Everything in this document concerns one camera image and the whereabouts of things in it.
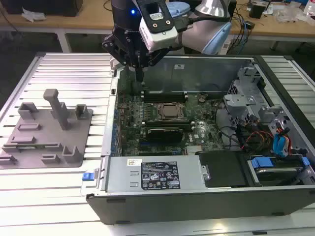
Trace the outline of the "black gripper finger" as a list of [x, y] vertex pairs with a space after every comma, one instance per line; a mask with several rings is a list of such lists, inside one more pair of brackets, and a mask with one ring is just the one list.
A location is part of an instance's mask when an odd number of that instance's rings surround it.
[[170, 48], [163, 48], [153, 52], [141, 49], [139, 55], [139, 81], [143, 81], [144, 68], [156, 65], [169, 52]]
[[120, 64], [132, 67], [135, 78], [140, 81], [139, 58], [136, 55], [135, 46], [131, 35], [109, 35], [102, 43], [103, 48], [111, 54]]

